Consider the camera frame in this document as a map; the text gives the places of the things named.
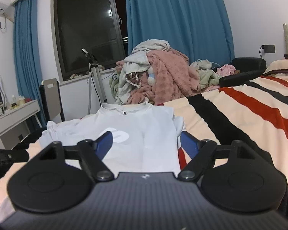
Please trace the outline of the white t-shirt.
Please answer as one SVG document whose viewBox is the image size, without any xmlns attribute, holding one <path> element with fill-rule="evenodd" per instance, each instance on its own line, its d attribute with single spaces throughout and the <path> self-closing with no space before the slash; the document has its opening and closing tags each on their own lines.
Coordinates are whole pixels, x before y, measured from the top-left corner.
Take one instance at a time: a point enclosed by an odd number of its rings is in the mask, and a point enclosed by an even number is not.
<svg viewBox="0 0 288 230">
<path fill-rule="evenodd" d="M 41 137 L 28 147 L 33 158 L 52 141 L 63 146 L 75 145 L 109 131 L 113 144 L 103 158 L 105 165 L 117 176 L 120 172 L 174 172 L 179 174 L 178 150 L 184 119 L 168 106 L 148 102 L 138 105 L 103 104 L 95 114 L 82 119 L 48 122 Z"/>
</svg>

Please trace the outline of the white dressing table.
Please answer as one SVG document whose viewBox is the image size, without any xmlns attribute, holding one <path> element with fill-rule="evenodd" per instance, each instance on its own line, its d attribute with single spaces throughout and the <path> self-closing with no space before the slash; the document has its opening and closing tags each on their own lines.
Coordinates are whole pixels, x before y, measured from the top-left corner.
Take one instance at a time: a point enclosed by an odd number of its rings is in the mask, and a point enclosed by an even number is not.
<svg viewBox="0 0 288 230">
<path fill-rule="evenodd" d="M 0 149 L 10 150 L 22 141 L 21 137 L 28 136 L 31 132 L 26 120 L 34 117 L 41 128 L 37 114 L 40 106 L 37 100 L 30 101 L 15 109 L 7 110 L 0 116 Z"/>
</svg>

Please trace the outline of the cosmetic bottles on table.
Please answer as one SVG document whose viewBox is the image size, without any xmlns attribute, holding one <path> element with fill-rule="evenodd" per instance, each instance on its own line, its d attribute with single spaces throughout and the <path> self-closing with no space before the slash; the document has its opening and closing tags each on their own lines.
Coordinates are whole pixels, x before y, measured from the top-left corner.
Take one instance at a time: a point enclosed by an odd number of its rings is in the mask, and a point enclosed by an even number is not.
<svg viewBox="0 0 288 230">
<path fill-rule="evenodd" d="M 20 108 L 24 106 L 26 103 L 29 103 L 31 101 L 32 99 L 25 98 L 24 96 L 19 96 L 19 98 L 16 99 L 16 102 L 12 104 L 9 104 L 8 102 L 6 104 L 4 104 L 3 102 L 0 102 L 0 116 L 2 116 L 3 114 L 11 110 Z"/>
</svg>

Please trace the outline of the grey black chair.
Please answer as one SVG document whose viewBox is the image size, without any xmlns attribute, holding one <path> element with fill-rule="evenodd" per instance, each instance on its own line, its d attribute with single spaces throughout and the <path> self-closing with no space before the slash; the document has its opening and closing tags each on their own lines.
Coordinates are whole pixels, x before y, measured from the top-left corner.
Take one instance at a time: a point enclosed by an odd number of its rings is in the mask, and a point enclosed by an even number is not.
<svg viewBox="0 0 288 230">
<path fill-rule="evenodd" d="M 39 90 L 46 121 L 52 121 L 56 116 L 60 115 L 61 121 L 64 122 L 65 116 L 57 79 L 43 80 Z"/>
</svg>

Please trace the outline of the striped fleece bed blanket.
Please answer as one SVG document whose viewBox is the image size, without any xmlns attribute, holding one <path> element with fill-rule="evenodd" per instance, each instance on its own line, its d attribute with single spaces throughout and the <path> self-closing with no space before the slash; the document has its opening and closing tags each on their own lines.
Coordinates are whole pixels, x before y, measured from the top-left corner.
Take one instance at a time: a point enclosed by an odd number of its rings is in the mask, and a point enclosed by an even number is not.
<svg viewBox="0 0 288 230">
<path fill-rule="evenodd" d="M 94 182 L 77 144 L 52 141 L 0 180 L 0 229 L 288 229 L 288 60 L 243 85 L 155 106 L 217 143 L 197 182 L 174 172 Z M 180 147 L 178 159 L 181 172 L 191 158 Z"/>
</svg>

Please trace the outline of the pale green garment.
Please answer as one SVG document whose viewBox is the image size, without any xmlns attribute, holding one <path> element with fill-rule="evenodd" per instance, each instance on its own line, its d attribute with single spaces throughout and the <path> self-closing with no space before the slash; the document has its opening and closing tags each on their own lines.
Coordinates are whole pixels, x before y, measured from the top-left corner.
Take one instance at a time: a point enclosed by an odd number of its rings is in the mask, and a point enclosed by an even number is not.
<svg viewBox="0 0 288 230">
<path fill-rule="evenodd" d="M 219 85 L 221 77 L 213 71 L 212 62 L 199 59 L 191 63 L 190 66 L 195 68 L 199 73 L 201 90 Z"/>
</svg>

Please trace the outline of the pink fluffy blanket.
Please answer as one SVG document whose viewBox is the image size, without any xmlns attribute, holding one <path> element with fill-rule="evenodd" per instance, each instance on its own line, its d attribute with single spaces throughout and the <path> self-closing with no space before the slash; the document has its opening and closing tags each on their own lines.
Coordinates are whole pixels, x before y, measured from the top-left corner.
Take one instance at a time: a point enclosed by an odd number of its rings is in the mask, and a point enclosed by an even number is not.
<svg viewBox="0 0 288 230">
<path fill-rule="evenodd" d="M 140 88 L 132 90 L 126 104 L 159 105 L 201 92 L 199 73 L 183 53 L 170 48 L 152 50 L 147 57 L 151 67 L 140 75 Z"/>
</svg>

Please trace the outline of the small pink garment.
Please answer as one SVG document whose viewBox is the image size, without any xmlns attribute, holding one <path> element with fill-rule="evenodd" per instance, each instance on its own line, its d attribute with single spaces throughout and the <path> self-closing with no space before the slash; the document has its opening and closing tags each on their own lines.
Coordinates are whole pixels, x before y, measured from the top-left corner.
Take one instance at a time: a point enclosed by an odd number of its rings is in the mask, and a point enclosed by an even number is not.
<svg viewBox="0 0 288 230">
<path fill-rule="evenodd" d="M 222 67 L 218 67 L 216 74 L 218 76 L 224 77 L 224 76 L 230 76 L 233 75 L 236 71 L 236 68 L 231 64 L 225 64 Z"/>
</svg>

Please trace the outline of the silver tripod with phone holder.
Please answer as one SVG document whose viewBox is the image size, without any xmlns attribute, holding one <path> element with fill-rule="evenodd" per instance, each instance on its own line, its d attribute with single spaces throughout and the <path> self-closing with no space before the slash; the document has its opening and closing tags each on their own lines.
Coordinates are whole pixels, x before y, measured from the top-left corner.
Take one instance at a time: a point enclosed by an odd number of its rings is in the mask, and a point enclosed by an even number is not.
<svg viewBox="0 0 288 230">
<path fill-rule="evenodd" d="M 93 54 L 90 54 L 85 48 L 82 48 L 82 53 L 85 55 L 88 61 L 89 70 L 88 70 L 88 84 L 89 84 L 89 98 L 88 98 L 88 112 L 91 114 L 91 104 L 92 104 L 92 86 L 98 97 L 98 102 L 101 105 L 103 102 L 107 103 L 107 98 L 105 95 L 104 86 L 102 83 L 102 78 L 100 75 L 99 68 L 101 65 Z"/>
</svg>

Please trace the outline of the grey white hoodie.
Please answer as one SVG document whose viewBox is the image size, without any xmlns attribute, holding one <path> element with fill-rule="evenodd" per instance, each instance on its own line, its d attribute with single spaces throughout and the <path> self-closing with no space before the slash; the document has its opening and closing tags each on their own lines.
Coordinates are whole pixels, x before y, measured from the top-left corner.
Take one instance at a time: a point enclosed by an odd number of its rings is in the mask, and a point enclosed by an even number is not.
<svg viewBox="0 0 288 230">
<path fill-rule="evenodd" d="M 151 67 L 148 52 L 169 49 L 170 44 L 166 40 L 148 39 L 134 47 L 124 60 L 116 63 L 115 71 L 109 80 L 115 104 L 126 104 L 132 90 L 140 88 L 140 75 Z"/>
</svg>

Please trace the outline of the left blue curtain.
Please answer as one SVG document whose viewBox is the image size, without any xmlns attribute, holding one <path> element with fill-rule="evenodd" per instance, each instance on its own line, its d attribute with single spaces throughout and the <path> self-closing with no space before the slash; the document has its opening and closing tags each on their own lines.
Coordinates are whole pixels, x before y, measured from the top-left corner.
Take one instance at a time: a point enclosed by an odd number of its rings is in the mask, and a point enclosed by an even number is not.
<svg viewBox="0 0 288 230">
<path fill-rule="evenodd" d="M 37 32 L 37 0 L 19 0 L 15 3 L 14 64 L 17 88 L 25 98 L 37 100 L 40 106 L 38 118 L 46 125 L 39 87 L 42 82 Z"/>
</svg>

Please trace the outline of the blue curtain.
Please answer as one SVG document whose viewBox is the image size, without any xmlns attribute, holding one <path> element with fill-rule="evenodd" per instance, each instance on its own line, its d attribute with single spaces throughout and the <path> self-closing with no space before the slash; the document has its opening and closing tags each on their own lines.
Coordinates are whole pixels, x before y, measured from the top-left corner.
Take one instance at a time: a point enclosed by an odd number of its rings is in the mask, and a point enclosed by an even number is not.
<svg viewBox="0 0 288 230">
<path fill-rule="evenodd" d="M 37 100 L 40 106 L 38 118 L 46 125 L 39 87 L 42 82 L 37 32 L 37 0 L 19 0 L 15 3 L 14 64 L 17 88 L 25 98 Z"/>
<path fill-rule="evenodd" d="M 189 57 L 229 64 L 235 57 L 223 0 L 126 0 L 128 49 L 160 39 Z"/>
</svg>

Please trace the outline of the right blue curtain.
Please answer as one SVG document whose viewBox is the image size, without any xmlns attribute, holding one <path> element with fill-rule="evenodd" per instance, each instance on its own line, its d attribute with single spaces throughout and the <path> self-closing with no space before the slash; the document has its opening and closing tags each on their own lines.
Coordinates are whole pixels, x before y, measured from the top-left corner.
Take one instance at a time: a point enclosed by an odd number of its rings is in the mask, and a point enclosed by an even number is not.
<svg viewBox="0 0 288 230">
<path fill-rule="evenodd" d="M 160 39 L 189 57 L 229 64 L 235 57 L 223 0 L 126 0 L 128 49 Z"/>
</svg>

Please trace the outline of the dark window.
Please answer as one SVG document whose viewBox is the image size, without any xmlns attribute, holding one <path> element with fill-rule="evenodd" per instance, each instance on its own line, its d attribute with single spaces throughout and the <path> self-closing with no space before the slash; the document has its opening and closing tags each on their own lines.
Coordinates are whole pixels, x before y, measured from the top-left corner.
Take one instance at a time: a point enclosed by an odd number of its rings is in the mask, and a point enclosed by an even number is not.
<svg viewBox="0 0 288 230">
<path fill-rule="evenodd" d="M 64 81 L 86 75 L 82 49 L 110 69 L 128 54 L 126 0 L 53 0 L 55 39 Z"/>
</svg>

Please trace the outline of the black wall socket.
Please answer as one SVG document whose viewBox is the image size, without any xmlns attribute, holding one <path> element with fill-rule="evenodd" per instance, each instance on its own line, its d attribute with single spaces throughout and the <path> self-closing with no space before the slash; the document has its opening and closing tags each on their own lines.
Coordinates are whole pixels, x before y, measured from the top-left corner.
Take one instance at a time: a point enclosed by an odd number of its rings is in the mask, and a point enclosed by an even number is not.
<svg viewBox="0 0 288 230">
<path fill-rule="evenodd" d="M 275 53 L 275 45 L 262 45 L 261 48 L 263 49 L 264 53 Z"/>
</svg>

